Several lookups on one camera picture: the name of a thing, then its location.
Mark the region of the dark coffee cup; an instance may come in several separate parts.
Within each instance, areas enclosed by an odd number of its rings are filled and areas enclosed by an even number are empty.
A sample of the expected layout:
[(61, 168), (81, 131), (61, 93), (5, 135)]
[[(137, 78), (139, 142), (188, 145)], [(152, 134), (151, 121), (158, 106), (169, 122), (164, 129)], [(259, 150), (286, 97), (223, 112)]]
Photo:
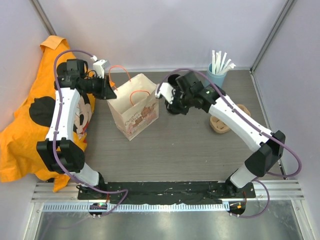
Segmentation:
[(168, 112), (169, 114), (171, 114), (171, 115), (179, 115), (179, 114), (180, 114), (179, 112), (176, 112), (176, 111), (174, 111), (174, 110), (171, 109), (171, 108), (167, 108), (166, 110), (167, 110), (167, 112)]

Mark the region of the white paper takeout bag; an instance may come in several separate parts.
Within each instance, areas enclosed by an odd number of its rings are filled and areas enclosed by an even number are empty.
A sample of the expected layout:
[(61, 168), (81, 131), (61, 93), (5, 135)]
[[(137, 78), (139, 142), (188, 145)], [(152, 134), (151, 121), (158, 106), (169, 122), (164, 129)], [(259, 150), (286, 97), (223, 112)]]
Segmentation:
[(144, 74), (134, 77), (117, 87), (108, 71), (110, 86), (116, 99), (107, 101), (116, 127), (131, 141), (159, 118), (159, 101), (155, 97), (156, 84)]

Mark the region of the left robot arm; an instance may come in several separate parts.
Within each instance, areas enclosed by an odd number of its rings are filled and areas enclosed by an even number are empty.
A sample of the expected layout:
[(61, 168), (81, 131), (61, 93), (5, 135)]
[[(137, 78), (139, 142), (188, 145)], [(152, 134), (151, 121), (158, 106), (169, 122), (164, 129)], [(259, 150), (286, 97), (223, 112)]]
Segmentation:
[(93, 60), (93, 76), (88, 63), (82, 59), (68, 59), (55, 63), (55, 105), (49, 131), (36, 150), (50, 172), (64, 174), (79, 184), (79, 191), (100, 200), (107, 195), (103, 176), (85, 162), (84, 151), (74, 142), (74, 121), (81, 95), (92, 94), (100, 100), (116, 99), (105, 66), (108, 61)]

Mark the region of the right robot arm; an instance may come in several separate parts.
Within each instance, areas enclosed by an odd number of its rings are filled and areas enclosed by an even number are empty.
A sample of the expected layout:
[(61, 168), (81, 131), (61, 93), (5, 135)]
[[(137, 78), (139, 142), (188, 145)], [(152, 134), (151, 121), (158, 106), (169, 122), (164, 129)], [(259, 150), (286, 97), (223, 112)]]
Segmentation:
[(244, 187), (263, 177), (278, 162), (284, 151), (286, 136), (280, 130), (272, 132), (241, 110), (217, 85), (204, 86), (196, 74), (172, 74), (156, 88), (156, 98), (164, 98), (166, 109), (173, 115), (186, 115), (190, 108), (201, 109), (225, 123), (252, 151), (243, 165), (225, 181), (226, 193), (233, 198)]

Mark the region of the black coffee cup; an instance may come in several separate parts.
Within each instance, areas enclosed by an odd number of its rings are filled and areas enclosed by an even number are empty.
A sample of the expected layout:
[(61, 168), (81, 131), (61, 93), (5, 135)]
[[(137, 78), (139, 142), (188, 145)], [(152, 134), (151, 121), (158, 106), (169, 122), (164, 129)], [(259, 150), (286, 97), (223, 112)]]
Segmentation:
[(173, 87), (173, 88), (178, 88), (179, 85), (177, 83), (177, 78), (179, 78), (180, 75), (179, 74), (171, 74), (168, 78), (167, 78), (167, 82)]

